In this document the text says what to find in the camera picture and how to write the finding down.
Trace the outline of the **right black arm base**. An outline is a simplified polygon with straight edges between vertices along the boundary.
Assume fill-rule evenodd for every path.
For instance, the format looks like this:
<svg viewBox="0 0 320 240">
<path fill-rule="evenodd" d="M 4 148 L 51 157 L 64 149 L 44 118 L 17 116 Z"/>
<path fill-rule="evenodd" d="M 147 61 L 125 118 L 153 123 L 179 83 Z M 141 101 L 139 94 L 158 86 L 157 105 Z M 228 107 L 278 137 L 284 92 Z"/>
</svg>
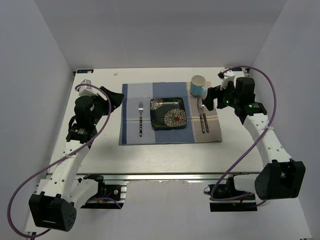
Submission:
<svg viewBox="0 0 320 240">
<path fill-rule="evenodd" d="M 210 211 L 214 213 L 222 212 L 257 212 L 257 201 L 254 194 L 237 190 L 234 184 L 234 177 L 237 174 L 230 174 L 225 177 L 217 186 L 211 198 L 211 193 L 216 186 L 218 178 L 209 179 L 203 193 L 209 196 Z"/>
</svg>

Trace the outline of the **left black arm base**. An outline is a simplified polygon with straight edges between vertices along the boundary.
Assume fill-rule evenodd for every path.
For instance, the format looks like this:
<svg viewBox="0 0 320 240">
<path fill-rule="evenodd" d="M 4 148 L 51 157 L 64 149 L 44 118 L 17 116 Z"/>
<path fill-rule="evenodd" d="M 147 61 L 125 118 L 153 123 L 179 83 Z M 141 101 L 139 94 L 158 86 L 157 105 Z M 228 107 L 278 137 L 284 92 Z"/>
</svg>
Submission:
<svg viewBox="0 0 320 240">
<path fill-rule="evenodd" d="M 95 195 L 81 207 L 82 209 L 121 209 L 124 205 L 122 202 L 122 185 L 105 183 L 105 179 L 99 174 L 87 174 L 78 179 L 80 184 L 84 180 L 94 180 L 98 182 L 98 190 Z"/>
</svg>

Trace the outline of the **metal fork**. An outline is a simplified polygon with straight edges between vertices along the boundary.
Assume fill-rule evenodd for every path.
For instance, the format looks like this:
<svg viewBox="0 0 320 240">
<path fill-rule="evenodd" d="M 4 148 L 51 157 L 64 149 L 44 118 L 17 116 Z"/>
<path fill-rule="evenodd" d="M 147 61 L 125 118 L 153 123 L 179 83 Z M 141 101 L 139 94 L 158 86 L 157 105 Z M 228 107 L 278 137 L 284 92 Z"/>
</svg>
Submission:
<svg viewBox="0 0 320 240">
<path fill-rule="evenodd" d="M 143 136 L 143 112 L 144 112 L 144 106 L 143 102 L 140 101 L 138 103 L 138 111 L 139 111 L 139 136 Z"/>
</svg>

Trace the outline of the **metal spoon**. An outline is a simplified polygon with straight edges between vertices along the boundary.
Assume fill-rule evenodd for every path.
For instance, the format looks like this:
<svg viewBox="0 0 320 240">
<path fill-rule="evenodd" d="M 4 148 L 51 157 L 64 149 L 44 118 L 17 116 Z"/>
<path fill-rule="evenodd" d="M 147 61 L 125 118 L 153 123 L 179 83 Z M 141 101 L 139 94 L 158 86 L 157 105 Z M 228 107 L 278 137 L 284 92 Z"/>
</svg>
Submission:
<svg viewBox="0 0 320 240">
<path fill-rule="evenodd" d="M 208 125 L 208 121 L 207 121 L 207 117 L 206 117 L 206 114 L 204 112 L 204 105 L 203 105 L 203 102 L 202 102 L 202 99 L 200 98 L 200 107 L 202 109 L 202 115 L 203 115 L 203 120 L 204 120 L 204 126 L 205 126 L 205 132 L 206 133 L 209 133 L 210 130 L 209 130 L 209 125 Z"/>
</svg>

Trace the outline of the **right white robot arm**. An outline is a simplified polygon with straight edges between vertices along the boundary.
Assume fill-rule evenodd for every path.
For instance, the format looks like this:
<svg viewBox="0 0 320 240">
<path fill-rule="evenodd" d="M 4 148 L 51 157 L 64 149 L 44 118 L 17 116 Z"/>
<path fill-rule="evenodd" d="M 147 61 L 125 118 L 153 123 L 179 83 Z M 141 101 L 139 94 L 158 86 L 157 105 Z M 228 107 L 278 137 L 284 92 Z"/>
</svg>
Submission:
<svg viewBox="0 0 320 240">
<path fill-rule="evenodd" d="M 264 105 L 256 101 L 254 79 L 248 76 L 236 78 L 230 68 L 221 70 L 218 76 L 222 80 L 221 85 L 209 88 L 202 103 L 209 111 L 214 109 L 214 100 L 218 109 L 233 108 L 241 124 L 250 133 L 253 144 L 222 175 L 226 179 L 225 187 L 218 190 L 218 185 L 214 185 L 210 199 L 230 201 L 250 195 L 257 195 L 263 201 L 297 198 L 306 167 L 302 161 L 293 160 L 278 140 L 271 126 L 275 113 L 268 116 Z M 231 170 L 253 148 L 257 148 L 260 154 L 262 171 L 258 174 L 231 174 Z"/>
</svg>

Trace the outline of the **dark floral rectangular plate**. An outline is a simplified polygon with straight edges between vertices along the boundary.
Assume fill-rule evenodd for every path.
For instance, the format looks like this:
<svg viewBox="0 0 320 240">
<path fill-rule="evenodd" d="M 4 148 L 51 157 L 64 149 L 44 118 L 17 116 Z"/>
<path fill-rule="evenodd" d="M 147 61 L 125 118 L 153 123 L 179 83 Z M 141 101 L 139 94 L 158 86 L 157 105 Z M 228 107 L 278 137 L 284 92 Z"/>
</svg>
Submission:
<svg viewBox="0 0 320 240">
<path fill-rule="evenodd" d="M 153 129 L 183 129 L 187 126 L 187 114 L 181 97 L 154 98 L 149 103 Z"/>
</svg>

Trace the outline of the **metal table knife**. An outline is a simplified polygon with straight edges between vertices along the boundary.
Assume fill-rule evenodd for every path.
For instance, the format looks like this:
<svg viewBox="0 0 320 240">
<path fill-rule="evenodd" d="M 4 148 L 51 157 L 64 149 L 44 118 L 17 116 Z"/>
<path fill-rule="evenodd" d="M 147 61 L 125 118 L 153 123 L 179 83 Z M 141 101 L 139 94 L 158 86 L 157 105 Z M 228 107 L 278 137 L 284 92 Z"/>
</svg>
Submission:
<svg viewBox="0 0 320 240">
<path fill-rule="evenodd" d="M 205 129 L 205 124 L 204 124 L 203 111 L 202 111 L 202 109 L 200 107 L 200 103 L 201 103 L 201 99 L 198 98 L 197 99 L 197 111 L 198 111 L 198 114 L 199 114 L 201 131 L 202 131 L 203 134 L 205 134 L 206 133 L 206 129 Z"/>
</svg>

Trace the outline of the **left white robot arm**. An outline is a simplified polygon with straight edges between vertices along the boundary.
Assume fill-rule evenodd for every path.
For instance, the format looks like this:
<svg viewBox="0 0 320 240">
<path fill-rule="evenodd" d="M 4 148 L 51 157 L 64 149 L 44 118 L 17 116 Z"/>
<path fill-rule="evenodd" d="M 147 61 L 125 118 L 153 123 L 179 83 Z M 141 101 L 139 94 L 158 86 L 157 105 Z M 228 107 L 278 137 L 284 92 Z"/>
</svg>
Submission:
<svg viewBox="0 0 320 240">
<path fill-rule="evenodd" d="M 89 200 L 100 202 L 107 197 L 105 180 L 99 174 L 87 174 L 73 183 L 82 161 L 89 153 L 94 139 L 101 133 L 97 124 L 103 116 L 119 108 L 124 94 L 93 87 L 83 80 L 76 91 L 74 116 L 69 120 L 63 161 L 58 163 L 48 183 L 39 194 L 29 199 L 29 208 L 37 227 L 68 232 L 76 221 L 77 210 Z"/>
</svg>

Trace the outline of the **blue beige checked placemat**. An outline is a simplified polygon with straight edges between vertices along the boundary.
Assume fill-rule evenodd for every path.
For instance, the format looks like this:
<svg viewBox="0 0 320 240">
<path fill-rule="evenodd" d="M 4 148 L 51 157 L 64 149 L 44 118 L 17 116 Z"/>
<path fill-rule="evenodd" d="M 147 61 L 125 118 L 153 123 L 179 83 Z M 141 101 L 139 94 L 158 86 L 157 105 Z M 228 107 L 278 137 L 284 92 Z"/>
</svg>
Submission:
<svg viewBox="0 0 320 240">
<path fill-rule="evenodd" d="M 190 82 L 124 83 L 122 93 L 121 127 L 119 145 L 193 144 L 221 142 L 222 131 L 216 110 L 206 115 L 209 133 L 202 133 L 197 98 L 190 93 Z M 150 100 L 182 98 L 186 111 L 185 128 L 156 130 L 150 119 Z M 142 137 L 139 133 L 139 102 L 143 102 Z"/>
</svg>

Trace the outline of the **light blue mug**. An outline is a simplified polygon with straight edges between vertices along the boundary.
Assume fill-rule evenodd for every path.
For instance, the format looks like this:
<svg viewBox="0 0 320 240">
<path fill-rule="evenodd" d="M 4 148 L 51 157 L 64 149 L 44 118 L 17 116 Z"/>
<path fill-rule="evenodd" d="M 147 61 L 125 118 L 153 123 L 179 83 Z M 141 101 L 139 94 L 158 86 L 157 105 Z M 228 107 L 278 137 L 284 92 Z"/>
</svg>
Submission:
<svg viewBox="0 0 320 240">
<path fill-rule="evenodd" d="M 194 97 L 203 97 L 207 94 L 206 79 L 202 75 L 194 75 L 190 81 L 190 93 Z"/>
</svg>

